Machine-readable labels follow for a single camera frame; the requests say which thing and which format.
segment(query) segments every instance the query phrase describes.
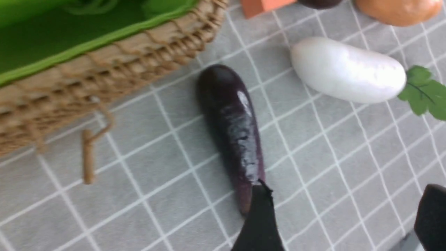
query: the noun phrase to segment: grid pattern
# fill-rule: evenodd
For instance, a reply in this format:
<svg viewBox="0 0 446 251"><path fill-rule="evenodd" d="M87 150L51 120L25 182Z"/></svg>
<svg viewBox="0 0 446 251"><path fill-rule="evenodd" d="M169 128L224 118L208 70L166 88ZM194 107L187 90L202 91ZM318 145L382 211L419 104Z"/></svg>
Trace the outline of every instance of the grid pattern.
<svg viewBox="0 0 446 251"><path fill-rule="evenodd" d="M80 177L80 134L94 114L50 136L50 149L0 159L0 251L228 251L243 219L195 103L213 63L252 96L288 251L388 250L413 226L428 183L446 185L446 127L398 100L349 103L302 85L289 46L326 36L422 64L446 78L446 12L389 27L351 1L298 4L245 20L238 0L216 41L191 64L116 103L117 127L96 143L98 180Z"/></svg>

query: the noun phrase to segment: eggplant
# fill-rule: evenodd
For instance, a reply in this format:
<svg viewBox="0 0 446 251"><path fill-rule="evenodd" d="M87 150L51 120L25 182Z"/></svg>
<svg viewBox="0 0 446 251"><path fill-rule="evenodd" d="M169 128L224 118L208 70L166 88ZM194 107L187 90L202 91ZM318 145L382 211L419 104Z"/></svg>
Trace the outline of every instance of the eggplant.
<svg viewBox="0 0 446 251"><path fill-rule="evenodd" d="M274 212L272 190L259 180L252 187L252 204L231 251L284 251Z"/></svg>
<svg viewBox="0 0 446 251"><path fill-rule="evenodd" d="M328 9L340 4L342 0L299 0L298 3L314 9Z"/></svg>
<svg viewBox="0 0 446 251"><path fill-rule="evenodd" d="M197 98L235 187L240 212L246 216L252 186L265 180L259 130L249 93L234 70L217 64L200 74Z"/></svg>

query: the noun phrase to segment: toy vegetable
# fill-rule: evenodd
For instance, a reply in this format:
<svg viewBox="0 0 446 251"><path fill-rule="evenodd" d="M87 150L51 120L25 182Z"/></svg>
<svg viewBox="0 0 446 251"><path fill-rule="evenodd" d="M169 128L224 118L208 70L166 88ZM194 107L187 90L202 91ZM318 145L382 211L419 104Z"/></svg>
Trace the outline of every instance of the toy vegetable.
<svg viewBox="0 0 446 251"><path fill-rule="evenodd" d="M436 16L443 0L356 0L365 14L393 26L411 26Z"/></svg>
<svg viewBox="0 0 446 251"><path fill-rule="evenodd" d="M346 101L378 103L398 96L420 116L446 120L446 87L421 66L405 72L388 56L328 38L307 38L291 49L293 67L316 91Z"/></svg>
<svg viewBox="0 0 446 251"><path fill-rule="evenodd" d="M332 8L342 2L342 0L299 0L300 4L314 9Z"/></svg>
<svg viewBox="0 0 446 251"><path fill-rule="evenodd" d="M197 84L197 98L235 186L240 211L249 212L252 187L265 180L254 108L242 79L231 68L213 65Z"/></svg>

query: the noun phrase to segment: orange object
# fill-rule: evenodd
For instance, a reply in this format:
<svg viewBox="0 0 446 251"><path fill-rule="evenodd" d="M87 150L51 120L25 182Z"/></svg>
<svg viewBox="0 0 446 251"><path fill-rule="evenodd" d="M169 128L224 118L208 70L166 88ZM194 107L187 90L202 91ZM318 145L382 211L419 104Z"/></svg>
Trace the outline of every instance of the orange object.
<svg viewBox="0 0 446 251"><path fill-rule="evenodd" d="M297 0L241 0L246 18L272 11L282 6L297 2Z"/></svg>
<svg viewBox="0 0 446 251"><path fill-rule="evenodd" d="M443 0L356 0L365 14L393 26L411 26L438 15Z"/></svg>

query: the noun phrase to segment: white grid lines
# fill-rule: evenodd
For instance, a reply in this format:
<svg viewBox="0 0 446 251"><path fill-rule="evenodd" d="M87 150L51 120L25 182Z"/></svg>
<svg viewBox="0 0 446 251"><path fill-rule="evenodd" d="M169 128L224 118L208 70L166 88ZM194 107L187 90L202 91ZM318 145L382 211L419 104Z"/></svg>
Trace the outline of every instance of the white grid lines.
<svg viewBox="0 0 446 251"><path fill-rule="evenodd" d="M102 118L95 112L95 117L98 120L99 124L102 127L105 127L105 123L102 121ZM137 195L139 198L143 197L143 192L141 191L141 189L139 188L138 183L136 182L136 180L133 178L133 174L130 172L130 169L127 166L127 163L125 162L125 160L122 158L121 153L119 152L118 146L116 145L114 139L112 138L110 133L106 133L106 137L108 139L108 142L110 143L113 151L115 152L116 156L118 157L118 160L121 163L121 167L124 169L127 177L129 178L130 182L133 185L133 188L135 189ZM152 219L156 229L158 230L158 233L161 235L161 237L164 239L164 243L166 244L167 248L169 249L169 251L174 251L172 248L172 245L170 244L169 240L167 238L165 238L164 232L161 229L160 224L158 223L158 220L155 217L155 214L153 213L152 209L150 208L149 204L147 203L147 201L142 201L142 204L144 206L144 208L147 210L147 213L149 214L150 218Z"/></svg>
<svg viewBox="0 0 446 251"><path fill-rule="evenodd" d="M57 177L55 176L55 174L53 173L51 168L48 166L48 163L46 162L46 160L41 155L38 156L38 159L39 159L39 162L42 165L43 169L45 170L45 172L47 173L47 175L50 177L51 181L53 182L54 186L56 187L57 191L62 196L62 199L64 200L64 202L67 205L68 209L70 210L71 214L75 218L77 224L79 224L81 230L84 233L86 233L87 232L87 227L85 226L85 223L83 222L83 219L80 217L80 215L77 212L75 206L73 205L73 202L68 197L66 192L62 190L62 186L60 185ZM95 251L101 251L101 249L99 248L98 244L93 239L93 237L90 234L86 234L86 236L87 236L88 242L91 244L93 249Z"/></svg>
<svg viewBox="0 0 446 251"><path fill-rule="evenodd" d="M170 130L173 130L173 126L172 126L172 123L170 122L169 116L167 116L167 113L164 110L162 102L161 102L160 98L158 97L158 94L157 94L156 91L155 91L155 99L157 100L157 103L158 103L158 105L161 108L161 113L163 114L163 117L167 121L167 125L169 126ZM183 153L183 156L186 159L186 162L187 162L189 168L192 170L192 174L194 175L194 178L197 181L198 186L200 187L200 189L201 189L201 191L202 191L202 193L203 193L203 195L204 195L204 197L206 199L206 202L207 202L208 206L211 207L212 214L214 215L215 219L217 220L217 223L218 223L218 225L220 227L220 230L223 233L223 236L226 239L226 242L228 243L228 245L231 245L231 240L229 239L229 236L227 235L226 229L224 228L224 225L223 225L220 217L218 216L214 206L212 205L211 199L209 198L209 195L207 194L207 191L204 188L203 183L201 182L200 178L198 177L196 171L194 170L194 168L193 168L194 165L192 164L192 161L190 160L188 154L186 153L186 150L184 149L184 146L183 146L182 142L180 141L180 138L178 137L178 134L176 132L173 132L173 137L175 138L175 141L177 142L178 146L180 147L180 150Z"/></svg>

